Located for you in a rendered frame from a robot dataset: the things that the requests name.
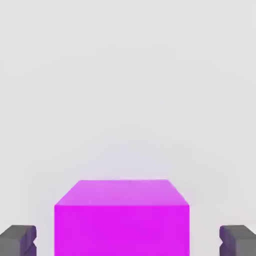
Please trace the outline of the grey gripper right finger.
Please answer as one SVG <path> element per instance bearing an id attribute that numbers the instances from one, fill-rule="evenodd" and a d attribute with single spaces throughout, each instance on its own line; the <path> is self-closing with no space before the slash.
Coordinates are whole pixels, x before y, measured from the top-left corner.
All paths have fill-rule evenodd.
<path id="1" fill-rule="evenodd" d="M 245 225 L 222 225 L 219 256 L 256 256 L 256 234 Z"/>

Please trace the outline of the small magenta cube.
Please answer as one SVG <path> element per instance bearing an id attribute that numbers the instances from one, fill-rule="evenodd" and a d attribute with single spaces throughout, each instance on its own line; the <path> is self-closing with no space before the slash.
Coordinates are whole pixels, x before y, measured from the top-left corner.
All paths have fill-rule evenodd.
<path id="1" fill-rule="evenodd" d="M 54 207 L 54 256 L 190 256 L 190 206 L 164 179 L 78 181 Z"/>

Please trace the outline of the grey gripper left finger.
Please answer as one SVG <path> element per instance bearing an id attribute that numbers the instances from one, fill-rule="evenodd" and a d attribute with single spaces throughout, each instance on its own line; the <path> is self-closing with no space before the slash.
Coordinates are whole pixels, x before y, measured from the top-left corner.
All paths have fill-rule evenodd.
<path id="1" fill-rule="evenodd" d="M 11 225 L 0 234 L 0 256 L 37 256 L 34 225 Z"/>

